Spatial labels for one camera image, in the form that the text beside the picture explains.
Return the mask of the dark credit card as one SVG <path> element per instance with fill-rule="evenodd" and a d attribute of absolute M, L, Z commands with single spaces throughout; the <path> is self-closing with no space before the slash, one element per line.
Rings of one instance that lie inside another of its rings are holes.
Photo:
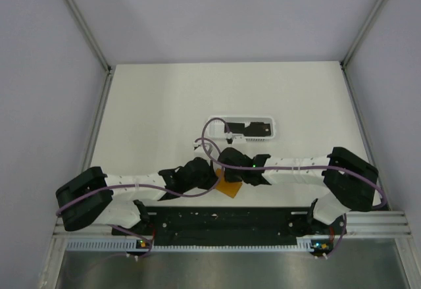
<path fill-rule="evenodd" d="M 245 133 L 245 123 L 243 122 L 228 122 L 228 131 L 232 134 L 244 134 Z"/>
<path fill-rule="evenodd" d="M 247 137 L 268 138 L 273 135 L 270 123 L 265 122 L 251 122 L 249 126 L 245 127 L 244 135 Z"/>

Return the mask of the orange leather card holder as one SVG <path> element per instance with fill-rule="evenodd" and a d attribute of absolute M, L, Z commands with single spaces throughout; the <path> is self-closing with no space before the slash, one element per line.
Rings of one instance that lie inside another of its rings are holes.
<path fill-rule="evenodd" d="M 237 193 L 240 191 L 243 182 L 228 182 L 224 178 L 222 169 L 216 170 L 216 176 L 221 179 L 219 180 L 215 189 L 230 198 L 235 198 Z"/>

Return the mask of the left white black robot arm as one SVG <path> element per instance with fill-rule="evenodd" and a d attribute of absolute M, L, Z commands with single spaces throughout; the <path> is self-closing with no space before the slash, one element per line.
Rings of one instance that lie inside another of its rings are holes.
<path fill-rule="evenodd" d="M 90 167 L 56 191 L 57 216 L 67 232 L 110 224 L 142 234 L 149 226 L 145 202 L 200 197 L 217 182 L 213 164 L 200 157 L 147 175 L 113 175 Z"/>

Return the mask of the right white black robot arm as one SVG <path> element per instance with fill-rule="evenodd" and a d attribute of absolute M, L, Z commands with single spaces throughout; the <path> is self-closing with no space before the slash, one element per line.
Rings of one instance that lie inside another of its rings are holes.
<path fill-rule="evenodd" d="M 240 195 L 253 207 L 304 207 L 290 215 L 288 229 L 297 236 L 323 234 L 351 211 L 383 207 L 378 170 L 344 147 L 321 157 L 281 158 L 270 154 L 248 157 L 227 147 L 217 157 L 228 184 L 247 185 Z"/>

